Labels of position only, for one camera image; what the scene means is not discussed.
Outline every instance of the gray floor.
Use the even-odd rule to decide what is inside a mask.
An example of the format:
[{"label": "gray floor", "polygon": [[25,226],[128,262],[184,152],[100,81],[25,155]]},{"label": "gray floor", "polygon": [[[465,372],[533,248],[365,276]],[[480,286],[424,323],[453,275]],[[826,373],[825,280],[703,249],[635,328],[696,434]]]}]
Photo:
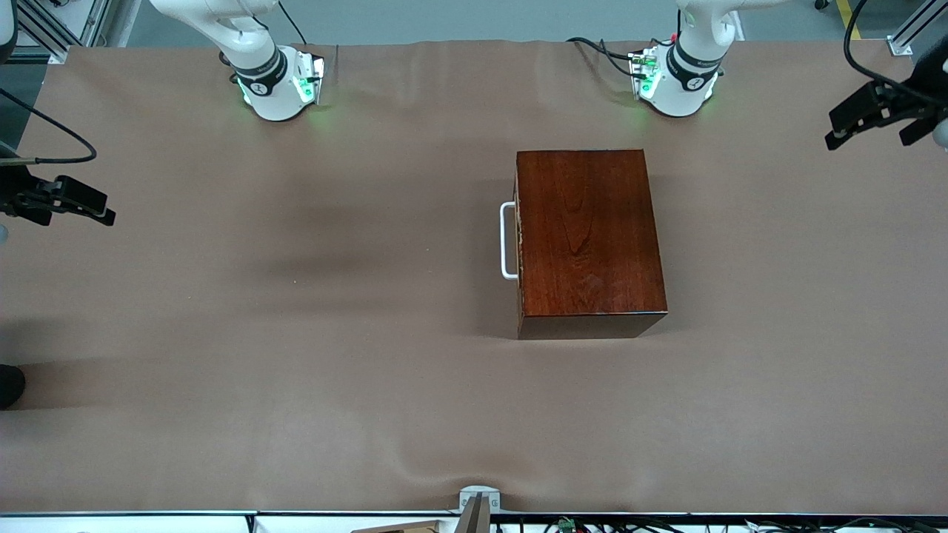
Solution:
[{"label": "gray floor", "polygon": [[[136,0],[124,0],[133,4]],[[864,38],[883,38],[918,7],[921,0],[871,0],[859,18]],[[419,41],[503,39],[563,41],[574,36],[595,40],[645,40],[667,37],[675,28],[671,0],[284,0],[306,38],[316,44],[393,45]],[[261,17],[278,43],[295,43],[296,32],[278,10]],[[748,40],[832,41],[839,46],[843,21],[833,3],[823,11],[810,0],[791,0],[771,9],[741,13]],[[917,56],[948,34],[948,16],[927,29],[915,44]],[[209,46],[200,33],[158,13],[141,0],[128,46]],[[44,66],[0,67],[0,83],[34,101]],[[0,102],[0,139],[15,146],[26,115]]]}]

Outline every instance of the table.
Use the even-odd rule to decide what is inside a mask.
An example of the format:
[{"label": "table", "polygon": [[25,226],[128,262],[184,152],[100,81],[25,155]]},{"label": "table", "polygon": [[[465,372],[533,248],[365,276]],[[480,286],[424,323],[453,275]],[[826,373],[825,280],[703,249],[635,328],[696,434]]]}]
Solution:
[{"label": "table", "polygon": [[[854,44],[895,78],[882,42]],[[0,508],[943,512],[948,179],[823,145],[836,44],[738,43],[667,119],[574,45],[316,48],[266,123],[212,49],[76,49],[38,107],[100,150],[108,229],[5,222]],[[773,58],[780,58],[775,64]],[[518,341],[515,153],[644,148],[670,314]],[[22,154],[78,154],[32,119]]]}]

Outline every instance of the drawer handle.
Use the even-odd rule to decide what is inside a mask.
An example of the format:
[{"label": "drawer handle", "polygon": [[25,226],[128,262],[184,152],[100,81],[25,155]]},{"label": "drawer handle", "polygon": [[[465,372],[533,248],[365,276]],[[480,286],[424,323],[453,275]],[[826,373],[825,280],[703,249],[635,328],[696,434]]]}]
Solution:
[{"label": "drawer handle", "polygon": [[507,225],[503,221],[503,212],[507,208],[516,207],[517,202],[503,202],[501,204],[501,274],[506,280],[516,280],[516,273],[507,271]]}]

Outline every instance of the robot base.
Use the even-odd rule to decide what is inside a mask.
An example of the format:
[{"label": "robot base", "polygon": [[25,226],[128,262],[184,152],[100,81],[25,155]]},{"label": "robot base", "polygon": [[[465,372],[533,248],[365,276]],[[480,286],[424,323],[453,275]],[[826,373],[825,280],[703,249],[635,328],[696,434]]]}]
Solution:
[{"label": "robot base", "polygon": [[311,103],[319,103],[319,91],[322,88],[322,76],[325,72],[325,61],[312,54],[300,52],[291,46],[278,46],[286,57],[286,75],[274,87],[268,96],[260,96],[244,87],[242,82],[237,85],[244,93],[244,101],[257,112],[262,119],[288,120],[296,117],[300,111]]},{"label": "robot base", "polygon": [[659,113],[670,117],[687,117],[701,109],[704,101],[711,98],[718,74],[701,90],[684,90],[682,83],[668,72],[669,48],[658,45],[646,48],[641,54],[629,54],[630,72],[646,76],[644,80],[632,78],[632,92],[636,99],[647,101]]}]

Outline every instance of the brown wooden cabinet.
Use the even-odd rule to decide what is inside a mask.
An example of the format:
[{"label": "brown wooden cabinet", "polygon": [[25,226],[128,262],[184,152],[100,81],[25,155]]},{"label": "brown wooden cabinet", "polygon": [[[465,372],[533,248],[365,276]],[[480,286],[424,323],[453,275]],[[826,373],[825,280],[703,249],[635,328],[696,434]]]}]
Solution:
[{"label": "brown wooden cabinet", "polygon": [[668,312],[642,150],[520,152],[521,339],[637,337]]}]

